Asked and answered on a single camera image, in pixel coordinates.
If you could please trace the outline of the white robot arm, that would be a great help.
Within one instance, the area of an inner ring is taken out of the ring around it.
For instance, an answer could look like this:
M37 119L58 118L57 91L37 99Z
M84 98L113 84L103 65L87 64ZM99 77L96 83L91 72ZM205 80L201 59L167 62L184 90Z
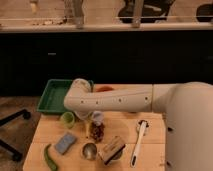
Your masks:
M94 92L76 79L64 106L84 119L93 111L166 115L165 171L213 171L213 85L203 82L148 84Z

